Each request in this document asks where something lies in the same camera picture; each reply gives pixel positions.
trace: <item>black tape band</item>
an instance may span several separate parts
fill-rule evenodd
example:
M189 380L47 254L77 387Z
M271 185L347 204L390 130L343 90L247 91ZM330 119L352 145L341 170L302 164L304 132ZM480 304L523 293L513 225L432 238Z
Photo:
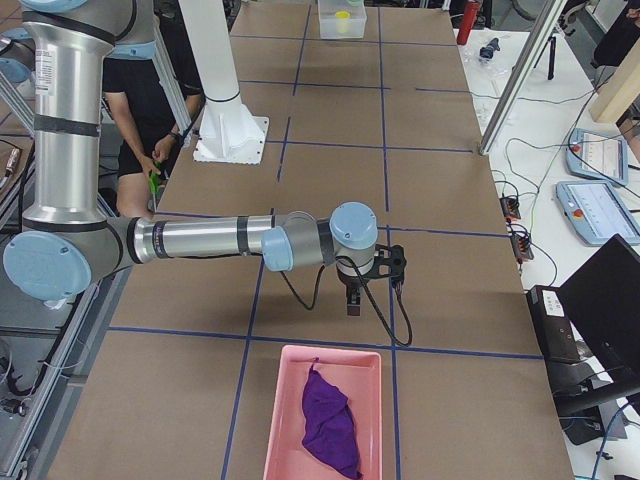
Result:
M111 45L116 44L116 39L113 33L102 30L101 28L94 27L87 23L82 23L71 18L60 17L51 13L34 12L33 10L27 10L22 13L23 22L45 23L47 25L53 25L54 27L60 27L74 32L84 33L90 37L97 38Z
M158 258L171 258L164 248L164 226L167 222L158 222L153 226L151 231L151 243L153 250Z
M48 117L46 115L36 115L33 119L33 128L40 132L70 133L94 138L100 136L100 125L98 124L76 122L75 120Z
M122 262L122 257L124 255L122 240L120 239L120 235L118 235L118 232L116 231L116 229L113 228L113 226L110 225L109 223L107 223L107 230L111 232L111 235L113 235L113 238L116 239L116 242L118 244L118 261L116 262L116 266L115 266L115 268L118 268L120 266L120 262Z
M239 95L240 95L240 90L238 90L238 93L236 93L233 97L227 98L226 100L216 100L215 98L207 97L206 95L205 95L205 98L215 103L226 103L226 102L230 102L231 100L235 100L236 98L238 98Z
M136 246L134 241L136 224L138 223L138 220L140 220L140 217L132 218L129 222L129 225L127 226L127 250L129 251L131 260L133 260L134 263L141 264L142 260L140 260L140 257L138 257L138 254L136 253Z
M41 232L59 232L59 233L80 233L80 232L96 232L107 228L107 221L97 223L46 223L37 220L22 219L22 224L32 230Z
M328 267L336 261L333 253L333 235L331 234L331 228L329 228L329 220L319 220L317 226L322 263Z
M249 250L249 232L247 231L247 226L249 225L249 217L238 217L237 224L237 239L238 239L238 251L246 255L251 253Z

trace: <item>purple cloth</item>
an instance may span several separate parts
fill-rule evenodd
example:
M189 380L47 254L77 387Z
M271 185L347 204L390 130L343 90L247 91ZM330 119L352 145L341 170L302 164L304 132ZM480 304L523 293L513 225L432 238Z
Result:
M360 455L348 400L311 365L302 394L306 418L302 445L321 462L355 480L362 474L358 472Z

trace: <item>pink plastic bin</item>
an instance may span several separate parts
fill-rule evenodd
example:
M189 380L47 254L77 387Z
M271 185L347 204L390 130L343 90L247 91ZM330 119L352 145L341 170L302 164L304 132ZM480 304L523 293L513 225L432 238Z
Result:
M263 480L345 480L303 446L302 391L309 367L349 398L362 480L382 478L382 372L375 352L287 345L282 349Z

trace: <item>clear plastic container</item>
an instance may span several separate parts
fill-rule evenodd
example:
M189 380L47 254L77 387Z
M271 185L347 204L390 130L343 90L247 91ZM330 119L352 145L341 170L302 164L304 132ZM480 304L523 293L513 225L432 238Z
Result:
M321 38L364 37L364 0L318 0L318 17Z

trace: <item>black shorts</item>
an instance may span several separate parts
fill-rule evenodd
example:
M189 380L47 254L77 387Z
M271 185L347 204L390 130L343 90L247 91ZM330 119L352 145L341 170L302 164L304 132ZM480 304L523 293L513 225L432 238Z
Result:
M145 155L149 158L153 158L151 153L153 152L156 143L166 135L166 131L163 131L161 134L143 136L141 140ZM171 149L169 158L160 164L160 170L162 171L163 177L166 178L171 175L179 154L180 145L176 144ZM140 162L134 155L131 147L129 147L129 144L127 142L122 142L122 145L120 146L120 154L118 155L118 177L130 175L132 173L142 173L142 165L140 165Z

